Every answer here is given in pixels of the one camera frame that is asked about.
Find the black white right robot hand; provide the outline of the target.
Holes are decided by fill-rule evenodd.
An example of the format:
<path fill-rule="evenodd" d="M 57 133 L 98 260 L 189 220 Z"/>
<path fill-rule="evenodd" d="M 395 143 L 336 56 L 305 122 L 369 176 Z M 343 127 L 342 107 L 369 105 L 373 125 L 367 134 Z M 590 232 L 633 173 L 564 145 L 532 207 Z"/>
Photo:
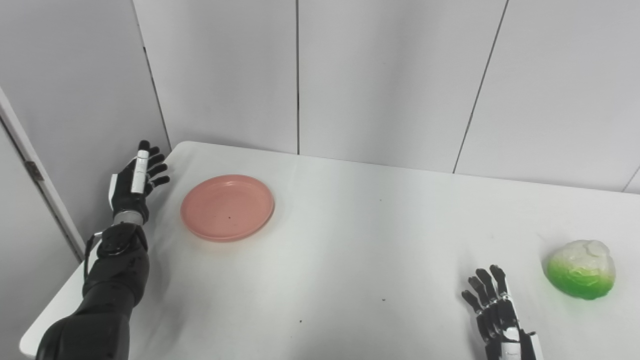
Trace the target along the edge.
<path fill-rule="evenodd" d="M 542 360 L 538 334 L 523 330 L 503 269 L 495 264 L 478 268 L 467 281 L 472 290 L 462 291 L 461 296 L 473 310 L 486 358 Z"/>

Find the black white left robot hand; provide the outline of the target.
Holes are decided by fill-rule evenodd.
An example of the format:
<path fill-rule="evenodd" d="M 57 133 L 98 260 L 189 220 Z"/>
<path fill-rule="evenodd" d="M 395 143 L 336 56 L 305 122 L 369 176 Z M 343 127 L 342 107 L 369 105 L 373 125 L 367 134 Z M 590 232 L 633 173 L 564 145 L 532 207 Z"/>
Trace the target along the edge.
<path fill-rule="evenodd" d="M 169 170 L 165 164 L 165 155 L 158 146 L 151 146 L 147 140 L 139 142 L 137 152 L 142 152 L 142 165 L 138 165 L 140 157 L 135 155 L 126 166 L 114 174 L 110 180 L 109 204 L 112 216 L 125 212 L 134 212 L 146 223 L 150 217 L 147 197 L 155 188 L 170 182 L 166 174 Z"/>

